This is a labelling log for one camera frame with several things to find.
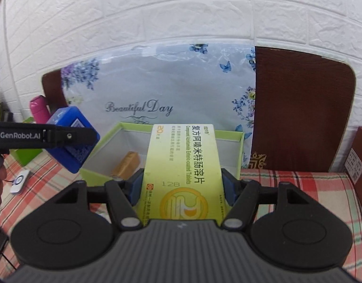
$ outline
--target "brown box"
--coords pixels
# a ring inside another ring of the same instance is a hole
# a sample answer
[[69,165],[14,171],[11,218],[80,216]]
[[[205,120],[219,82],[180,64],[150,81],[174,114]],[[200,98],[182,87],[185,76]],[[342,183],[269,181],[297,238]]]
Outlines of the brown box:
[[362,206],[362,127],[358,128],[349,155],[345,161],[345,169],[354,183],[356,195]]

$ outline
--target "open box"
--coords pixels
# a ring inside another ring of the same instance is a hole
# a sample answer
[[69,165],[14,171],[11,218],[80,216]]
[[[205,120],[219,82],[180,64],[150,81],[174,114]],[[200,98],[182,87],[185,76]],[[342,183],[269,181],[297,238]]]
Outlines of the open box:
[[[88,186],[100,186],[112,179],[110,174],[129,151],[138,152],[139,168],[146,165],[152,125],[118,123],[101,141],[80,169]],[[221,168],[239,178],[243,159],[242,132],[215,130],[216,145]]]

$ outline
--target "gold circular logo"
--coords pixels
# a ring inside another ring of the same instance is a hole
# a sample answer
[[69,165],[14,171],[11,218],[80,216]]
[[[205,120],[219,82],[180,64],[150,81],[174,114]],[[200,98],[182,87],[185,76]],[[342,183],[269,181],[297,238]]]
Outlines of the gold circular logo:
[[208,204],[205,197],[192,188],[176,188],[166,194],[160,202],[160,216],[163,219],[205,219],[207,213]]

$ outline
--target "white brick wall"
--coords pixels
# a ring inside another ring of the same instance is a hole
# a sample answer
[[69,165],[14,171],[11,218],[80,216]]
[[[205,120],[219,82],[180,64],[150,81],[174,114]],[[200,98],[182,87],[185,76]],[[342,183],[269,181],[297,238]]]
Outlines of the white brick wall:
[[2,0],[0,98],[26,118],[48,71],[108,48],[199,36],[249,38],[349,63],[356,95],[333,169],[342,165],[362,125],[362,0]]

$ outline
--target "blue object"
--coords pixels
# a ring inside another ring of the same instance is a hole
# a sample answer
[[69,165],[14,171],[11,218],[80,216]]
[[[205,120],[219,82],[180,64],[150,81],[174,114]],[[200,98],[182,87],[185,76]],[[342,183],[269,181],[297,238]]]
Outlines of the blue object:
[[200,52],[202,54],[207,54],[207,47],[209,45],[208,44],[195,44],[192,45],[189,50],[190,51],[195,51],[195,52]]
[[140,192],[142,190],[142,182],[143,182],[143,174],[144,171],[141,171],[141,173],[133,180],[131,192],[129,194],[129,201],[132,206],[135,206],[140,198]]
[[[48,124],[64,127],[90,127],[89,121],[76,106],[59,108],[48,120]],[[97,133],[97,140],[90,146],[66,146],[62,148],[46,149],[52,157],[62,164],[68,171],[76,174],[84,164],[85,160],[99,142],[100,135]]]
[[236,202],[238,196],[235,191],[234,183],[225,175],[222,174],[223,188],[224,188],[224,196],[227,200],[229,206],[233,206]]
[[252,134],[251,132],[250,132],[250,133],[245,133],[245,134],[244,134],[244,140],[248,139],[251,134]]
[[238,125],[236,127],[236,129],[234,129],[236,132],[242,132],[243,131],[243,126],[242,125]]
[[223,70],[223,72],[227,73],[228,71],[231,71],[231,63],[228,61],[227,65],[219,64],[220,68]]
[[256,51],[254,48],[250,49],[251,54],[247,54],[247,60],[249,64],[252,66],[253,71],[256,71]]

